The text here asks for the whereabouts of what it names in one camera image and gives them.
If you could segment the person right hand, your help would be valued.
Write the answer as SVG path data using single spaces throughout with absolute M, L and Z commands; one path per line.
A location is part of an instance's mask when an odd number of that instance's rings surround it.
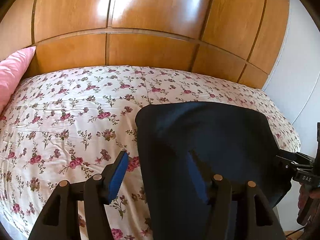
M 300 184 L 300 189 L 299 189 L 299 198 L 298 198 L 298 208 L 302 209 L 304 207 L 304 205 L 306 204 L 306 201 L 308 200 L 308 198 L 312 198 L 312 199 L 319 199 L 320 198 L 320 189 L 314 189 L 311 191 L 308 191 L 305 188 L 304 184 Z

